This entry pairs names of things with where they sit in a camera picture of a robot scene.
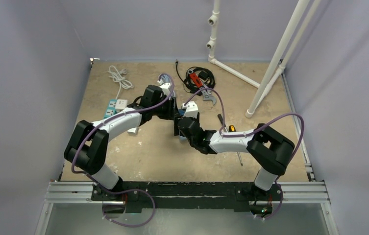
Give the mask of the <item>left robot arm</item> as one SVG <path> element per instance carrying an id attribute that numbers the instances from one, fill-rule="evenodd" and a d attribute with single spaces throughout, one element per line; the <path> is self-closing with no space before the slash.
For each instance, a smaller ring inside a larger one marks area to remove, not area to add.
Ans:
<path id="1" fill-rule="evenodd" d="M 173 84 L 148 85 L 142 96 L 115 115 L 94 122 L 77 123 L 64 151 L 64 159 L 75 174 L 86 174 L 103 187 L 110 200 L 123 193 L 123 180 L 105 163 L 108 144 L 120 134 L 150 121 L 153 116 L 176 121 L 178 117 Z"/>

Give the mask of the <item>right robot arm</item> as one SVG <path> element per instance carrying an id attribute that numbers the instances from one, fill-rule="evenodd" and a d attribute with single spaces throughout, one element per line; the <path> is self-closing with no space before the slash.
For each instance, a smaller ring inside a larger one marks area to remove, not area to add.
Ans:
<path id="1" fill-rule="evenodd" d="M 177 127 L 191 147 L 202 154 L 223 152 L 249 153 L 260 165 L 251 192 L 257 199 L 264 199 L 278 177 L 285 174 L 288 164 L 298 147 L 287 137 L 260 123 L 257 128 L 245 132 L 220 133 L 203 130 L 199 117 L 183 117 Z"/>

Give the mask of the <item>white plug adapter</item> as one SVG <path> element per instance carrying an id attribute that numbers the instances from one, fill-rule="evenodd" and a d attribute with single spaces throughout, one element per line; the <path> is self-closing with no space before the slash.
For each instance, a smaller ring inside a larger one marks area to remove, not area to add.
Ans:
<path id="1" fill-rule="evenodd" d="M 123 109 L 125 109 L 128 105 L 128 100 L 126 99 L 117 99 L 115 103 L 115 110 L 117 112 L 121 112 Z"/>

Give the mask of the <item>white charger plug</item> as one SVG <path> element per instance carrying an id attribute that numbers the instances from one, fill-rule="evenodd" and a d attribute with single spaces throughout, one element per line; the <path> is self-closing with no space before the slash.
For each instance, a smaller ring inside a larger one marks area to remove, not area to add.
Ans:
<path id="1" fill-rule="evenodd" d="M 127 133 L 132 136 L 138 135 L 139 127 L 130 128 L 127 130 Z"/>

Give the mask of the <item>teal power strip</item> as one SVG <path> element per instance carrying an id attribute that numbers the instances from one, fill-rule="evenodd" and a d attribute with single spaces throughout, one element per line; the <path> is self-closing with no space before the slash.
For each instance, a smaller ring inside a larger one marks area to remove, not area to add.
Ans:
<path id="1" fill-rule="evenodd" d="M 111 116 L 113 116 L 114 114 L 116 114 L 116 103 L 117 103 L 117 100 L 116 99 L 110 99 L 109 102 L 108 102 L 108 105 L 106 107 L 106 110 L 105 110 L 105 113 L 104 113 L 104 116 L 103 118 L 109 118 Z"/>

